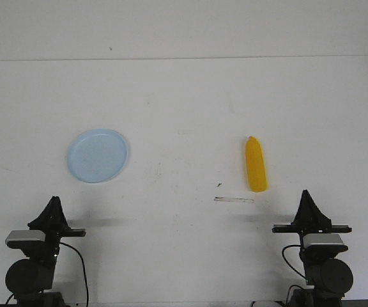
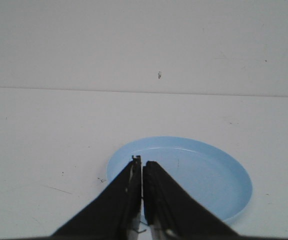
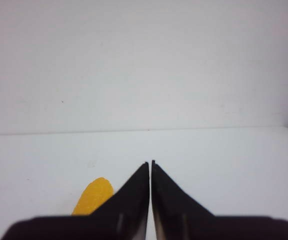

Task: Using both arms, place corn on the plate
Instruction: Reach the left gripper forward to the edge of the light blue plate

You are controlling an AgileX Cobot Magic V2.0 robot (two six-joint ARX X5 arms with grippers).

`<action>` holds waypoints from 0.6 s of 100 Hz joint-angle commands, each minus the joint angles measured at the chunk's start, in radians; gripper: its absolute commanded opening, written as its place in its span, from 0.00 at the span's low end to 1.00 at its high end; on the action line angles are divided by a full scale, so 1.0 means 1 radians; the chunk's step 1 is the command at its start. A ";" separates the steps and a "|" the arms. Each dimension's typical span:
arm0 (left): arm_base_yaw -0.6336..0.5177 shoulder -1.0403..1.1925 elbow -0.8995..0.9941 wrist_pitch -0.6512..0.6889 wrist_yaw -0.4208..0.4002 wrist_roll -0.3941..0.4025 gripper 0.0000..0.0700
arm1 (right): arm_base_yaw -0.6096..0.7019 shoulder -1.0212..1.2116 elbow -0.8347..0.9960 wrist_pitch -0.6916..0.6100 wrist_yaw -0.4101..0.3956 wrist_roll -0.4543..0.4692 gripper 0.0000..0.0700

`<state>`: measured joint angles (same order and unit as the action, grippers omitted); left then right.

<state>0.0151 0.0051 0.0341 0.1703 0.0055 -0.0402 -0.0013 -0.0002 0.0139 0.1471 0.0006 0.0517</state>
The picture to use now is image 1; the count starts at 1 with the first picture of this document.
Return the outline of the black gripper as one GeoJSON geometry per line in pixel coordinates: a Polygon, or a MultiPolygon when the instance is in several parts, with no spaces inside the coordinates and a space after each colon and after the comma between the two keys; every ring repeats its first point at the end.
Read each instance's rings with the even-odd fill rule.
{"type": "Polygon", "coordinates": [[[292,224],[275,224],[272,233],[297,233],[304,237],[310,233],[351,233],[352,227],[343,224],[332,224],[331,219],[326,217],[315,204],[308,190],[303,190],[298,210],[292,224]],[[304,226],[305,208],[308,207],[308,215],[313,226],[304,226]]]}
{"type": "Polygon", "coordinates": [[[28,223],[29,228],[42,228],[45,241],[42,249],[43,256],[59,254],[59,244],[64,238],[85,237],[85,228],[70,228],[63,212],[59,196],[53,196],[41,214],[28,223]],[[57,211],[57,227],[52,227],[55,222],[54,213],[57,211]]]}

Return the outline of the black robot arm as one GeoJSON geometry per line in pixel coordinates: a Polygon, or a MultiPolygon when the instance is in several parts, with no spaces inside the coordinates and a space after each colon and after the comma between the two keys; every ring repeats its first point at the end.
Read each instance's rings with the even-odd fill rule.
{"type": "Polygon", "coordinates": [[[25,258],[13,263],[5,276],[5,284],[17,306],[66,306],[61,292],[53,292],[54,273],[61,246],[77,249],[62,241],[84,237],[86,230],[71,228],[58,196],[53,196],[41,214],[27,224],[27,230],[12,230],[5,244],[18,249],[25,258]]]}
{"type": "Polygon", "coordinates": [[[298,210],[290,224],[275,224],[273,233],[296,233],[299,244],[282,248],[299,249],[304,273],[298,272],[289,261],[287,265],[302,277],[309,288],[291,285],[283,306],[342,306],[342,298],[352,288],[354,277],[348,264],[336,258],[348,246],[341,239],[342,233],[351,233],[348,225],[333,224],[315,204],[307,190],[302,191],[298,210]]]}

